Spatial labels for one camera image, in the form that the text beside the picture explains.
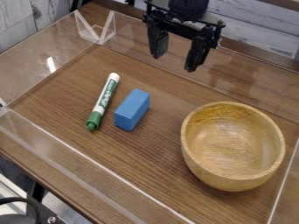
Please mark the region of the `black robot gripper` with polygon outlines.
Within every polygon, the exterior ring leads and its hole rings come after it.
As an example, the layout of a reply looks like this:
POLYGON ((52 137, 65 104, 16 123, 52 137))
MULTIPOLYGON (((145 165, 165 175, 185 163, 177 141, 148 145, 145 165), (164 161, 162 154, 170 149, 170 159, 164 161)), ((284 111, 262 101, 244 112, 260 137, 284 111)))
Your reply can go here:
POLYGON ((221 29, 225 27, 225 22, 208 12, 209 0, 144 0, 144 3, 148 45, 153 58, 158 59, 166 53, 168 32, 174 33, 192 39, 184 70, 194 72, 210 48, 218 46, 221 29))

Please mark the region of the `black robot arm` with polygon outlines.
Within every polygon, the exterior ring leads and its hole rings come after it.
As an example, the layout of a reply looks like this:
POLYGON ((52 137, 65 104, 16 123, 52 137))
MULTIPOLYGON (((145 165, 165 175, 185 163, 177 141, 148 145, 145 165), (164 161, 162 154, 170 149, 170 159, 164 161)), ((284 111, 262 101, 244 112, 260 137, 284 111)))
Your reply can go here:
POLYGON ((169 34, 190 41, 184 70, 190 73, 204 63, 210 48, 220 45, 225 22, 208 13, 209 0, 144 0, 144 23, 149 52, 158 59, 168 51, 169 34))

